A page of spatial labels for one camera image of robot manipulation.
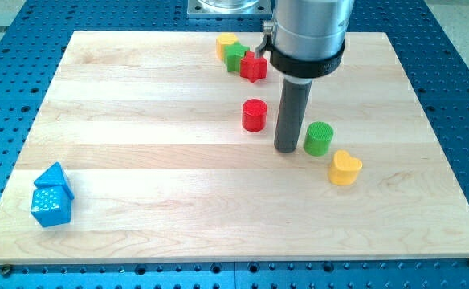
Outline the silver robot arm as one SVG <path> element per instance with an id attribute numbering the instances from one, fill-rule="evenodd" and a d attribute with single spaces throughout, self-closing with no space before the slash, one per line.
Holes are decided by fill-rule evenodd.
<path id="1" fill-rule="evenodd" d="M 314 79 L 334 72 L 345 50 L 353 0 L 277 0 L 255 57 L 291 77 Z"/>

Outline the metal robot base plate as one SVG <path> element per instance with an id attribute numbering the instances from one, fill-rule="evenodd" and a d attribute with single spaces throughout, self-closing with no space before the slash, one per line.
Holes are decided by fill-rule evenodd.
<path id="1" fill-rule="evenodd" d="M 188 18 L 269 17 L 271 0 L 187 0 Z"/>

